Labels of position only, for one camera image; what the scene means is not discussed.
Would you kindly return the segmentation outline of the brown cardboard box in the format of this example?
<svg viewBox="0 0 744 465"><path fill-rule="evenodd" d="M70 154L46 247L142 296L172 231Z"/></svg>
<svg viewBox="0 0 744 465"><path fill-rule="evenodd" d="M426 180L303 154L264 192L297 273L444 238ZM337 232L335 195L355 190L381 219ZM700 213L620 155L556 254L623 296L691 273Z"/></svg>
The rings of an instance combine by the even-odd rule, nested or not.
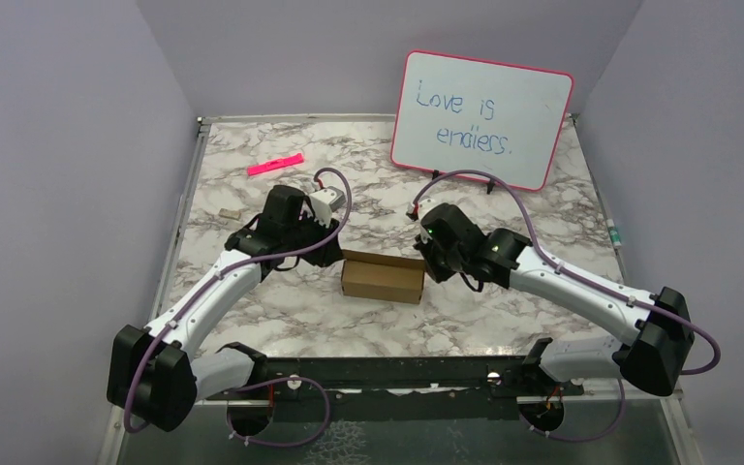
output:
<svg viewBox="0 0 744 465"><path fill-rule="evenodd" d="M422 259L343 251L341 290L345 296L419 304L424 289Z"/></svg>

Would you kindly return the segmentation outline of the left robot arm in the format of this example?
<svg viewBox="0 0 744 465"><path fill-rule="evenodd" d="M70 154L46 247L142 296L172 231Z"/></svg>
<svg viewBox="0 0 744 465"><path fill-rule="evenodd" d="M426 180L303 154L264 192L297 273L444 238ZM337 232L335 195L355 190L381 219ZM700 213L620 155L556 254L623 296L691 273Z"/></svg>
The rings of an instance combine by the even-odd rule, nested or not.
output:
<svg viewBox="0 0 744 465"><path fill-rule="evenodd" d="M196 358L206 336L234 305L284 261L329 267L342 260L339 233L348 219L348 187L306 194L286 185L268 193L263 211L233 232L203 278L172 308L142 327L125 325L112 342L107 399L123 411L123 427L172 431L195 403L228 388L250 398L262 392L264 370L238 349Z"/></svg>

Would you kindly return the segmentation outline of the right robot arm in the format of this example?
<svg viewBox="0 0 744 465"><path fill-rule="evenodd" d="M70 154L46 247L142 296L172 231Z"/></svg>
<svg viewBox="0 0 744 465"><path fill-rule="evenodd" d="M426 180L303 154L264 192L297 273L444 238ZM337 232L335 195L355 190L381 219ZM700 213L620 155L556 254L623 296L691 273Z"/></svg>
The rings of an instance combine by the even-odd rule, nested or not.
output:
<svg viewBox="0 0 744 465"><path fill-rule="evenodd" d="M418 205L415 249L437 283L459 275L473 291L494 284L541 297L605 330L604 337L538 340L520 368L521 384L543 394L575 379L621 379L657 396L673 393L694 343L685 298L671 288L653 295L539 255L530 238L499 228L484 233L457 206L433 200Z"/></svg>

